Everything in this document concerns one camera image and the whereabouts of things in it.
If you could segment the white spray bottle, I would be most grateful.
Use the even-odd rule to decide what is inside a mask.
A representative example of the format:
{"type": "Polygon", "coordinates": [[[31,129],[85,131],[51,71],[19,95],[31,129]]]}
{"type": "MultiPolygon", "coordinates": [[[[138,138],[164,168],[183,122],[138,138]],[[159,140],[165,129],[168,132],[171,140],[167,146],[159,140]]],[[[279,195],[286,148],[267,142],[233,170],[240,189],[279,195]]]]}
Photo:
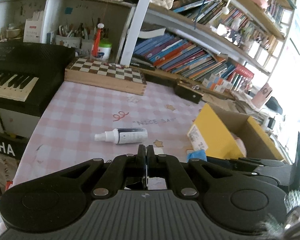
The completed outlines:
{"type": "Polygon", "coordinates": [[[145,128],[115,128],[94,135],[95,141],[112,142],[114,144],[134,144],[143,142],[148,138],[145,128]]]}

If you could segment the blue paper crane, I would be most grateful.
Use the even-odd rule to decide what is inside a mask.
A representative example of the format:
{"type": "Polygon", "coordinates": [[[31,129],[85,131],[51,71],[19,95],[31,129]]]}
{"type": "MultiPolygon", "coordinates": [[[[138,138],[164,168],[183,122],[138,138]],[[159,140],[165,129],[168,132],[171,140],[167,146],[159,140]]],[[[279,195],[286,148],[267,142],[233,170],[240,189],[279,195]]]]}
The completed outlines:
{"type": "Polygon", "coordinates": [[[189,161],[190,159],[200,159],[203,161],[207,161],[206,153],[204,150],[190,151],[187,154],[186,161],[189,161]]]}

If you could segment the yellow cardboard box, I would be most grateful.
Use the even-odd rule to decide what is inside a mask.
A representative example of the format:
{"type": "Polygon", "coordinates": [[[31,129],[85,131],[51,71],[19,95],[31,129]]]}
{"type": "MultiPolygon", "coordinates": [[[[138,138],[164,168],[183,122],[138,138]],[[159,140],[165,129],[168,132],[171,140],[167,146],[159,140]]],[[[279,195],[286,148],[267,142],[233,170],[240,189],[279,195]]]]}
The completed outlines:
{"type": "Polygon", "coordinates": [[[243,155],[232,133],[244,142],[247,158],[284,159],[252,116],[226,111],[208,103],[194,120],[187,137],[195,151],[204,150],[207,156],[219,159],[238,159],[243,155]]]}

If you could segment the white charger plug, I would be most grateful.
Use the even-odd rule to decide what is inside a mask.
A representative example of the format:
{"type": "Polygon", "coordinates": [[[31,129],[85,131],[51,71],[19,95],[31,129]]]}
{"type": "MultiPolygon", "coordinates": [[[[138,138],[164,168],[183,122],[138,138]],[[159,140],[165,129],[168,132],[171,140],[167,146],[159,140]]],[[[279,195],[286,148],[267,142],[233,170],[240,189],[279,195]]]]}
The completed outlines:
{"type": "Polygon", "coordinates": [[[162,147],[155,147],[154,148],[154,153],[155,154],[164,154],[164,150],[162,147]]]}

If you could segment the pink plush toy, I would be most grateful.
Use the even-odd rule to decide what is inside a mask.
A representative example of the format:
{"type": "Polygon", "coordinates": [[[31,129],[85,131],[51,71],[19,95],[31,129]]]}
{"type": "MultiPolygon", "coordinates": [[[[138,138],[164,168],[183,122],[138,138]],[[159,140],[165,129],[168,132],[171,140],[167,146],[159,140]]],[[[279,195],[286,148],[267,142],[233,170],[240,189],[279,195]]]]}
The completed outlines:
{"type": "Polygon", "coordinates": [[[237,135],[235,135],[234,133],[231,134],[232,137],[234,138],[237,147],[239,148],[240,152],[242,153],[243,157],[247,156],[247,150],[245,148],[244,142],[242,141],[242,139],[240,139],[237,135]]]}

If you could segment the pink checked tablecloth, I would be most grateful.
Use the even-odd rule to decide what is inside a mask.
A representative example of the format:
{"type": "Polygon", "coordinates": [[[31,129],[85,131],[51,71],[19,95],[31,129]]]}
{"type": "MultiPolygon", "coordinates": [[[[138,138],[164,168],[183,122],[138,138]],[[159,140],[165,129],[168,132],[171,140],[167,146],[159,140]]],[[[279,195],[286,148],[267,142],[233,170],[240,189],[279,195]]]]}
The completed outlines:
{"type": "Polygon", "coordinates": [[[186,161],[192,146],[187,132],[202,104],[186,101],[173,89],[149,83],[142,96],[65,82],[36,126],[17,169],[14,184],[93,158],[113,160],[136,154],[137,144],[97,142],[94,135],[115,128],[145,128],[145,145],[186,161]]]}

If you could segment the wooden chess board box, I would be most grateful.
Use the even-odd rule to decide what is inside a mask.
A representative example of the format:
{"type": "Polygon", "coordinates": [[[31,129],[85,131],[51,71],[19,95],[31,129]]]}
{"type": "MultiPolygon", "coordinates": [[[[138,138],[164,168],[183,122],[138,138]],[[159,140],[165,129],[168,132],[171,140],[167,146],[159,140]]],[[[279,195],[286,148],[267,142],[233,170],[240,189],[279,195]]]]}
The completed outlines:
{"type": "Polygon", "coordinates": [[[147,86],[135,68],[79,57],[66,67],[64,80],[136,95],[143,95],[147,86]]]}

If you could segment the green lid white jar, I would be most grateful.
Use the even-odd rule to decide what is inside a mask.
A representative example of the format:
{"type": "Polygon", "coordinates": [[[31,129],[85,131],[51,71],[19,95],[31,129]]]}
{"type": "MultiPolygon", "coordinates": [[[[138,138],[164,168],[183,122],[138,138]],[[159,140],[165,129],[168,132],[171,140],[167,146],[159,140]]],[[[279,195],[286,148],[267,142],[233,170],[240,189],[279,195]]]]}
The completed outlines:
{"type": "Polygon", "coordinates": [[[108,61],[111,53],[112,43],[104,38],[99,42],[97,58],[102,61],[108,61]]]}

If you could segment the black electronic keyboard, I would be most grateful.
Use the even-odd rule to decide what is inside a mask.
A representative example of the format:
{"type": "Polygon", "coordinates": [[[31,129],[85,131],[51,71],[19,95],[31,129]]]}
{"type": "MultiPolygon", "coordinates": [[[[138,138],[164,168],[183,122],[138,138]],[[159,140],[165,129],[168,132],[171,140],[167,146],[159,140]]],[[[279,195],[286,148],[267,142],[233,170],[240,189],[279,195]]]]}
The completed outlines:
{"type": "Polygon", "coordinates": [[[41,116],[74,58],[74,48],[0,42],[0,108],[41,116]]]}

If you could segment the white bookshelf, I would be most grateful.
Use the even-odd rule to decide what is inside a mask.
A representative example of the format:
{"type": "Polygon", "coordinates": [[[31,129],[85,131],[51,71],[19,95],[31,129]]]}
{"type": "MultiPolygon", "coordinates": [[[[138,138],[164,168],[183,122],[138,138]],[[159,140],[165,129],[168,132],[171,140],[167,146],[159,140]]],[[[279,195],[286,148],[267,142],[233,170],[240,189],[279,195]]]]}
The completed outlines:
{"type": "Polygon", "coordinates": [[[226,62],[235,67],[233,88],[244,90],[251,83],[239,67],[267,77],[276,69],[287,12],[281,0],[174,0],[170,10],[150,0],[0,0],[0,41],[56,44],[98,59],[106,38],[106,62],[130,65],[142,57],[197,83],[226,62]]]}

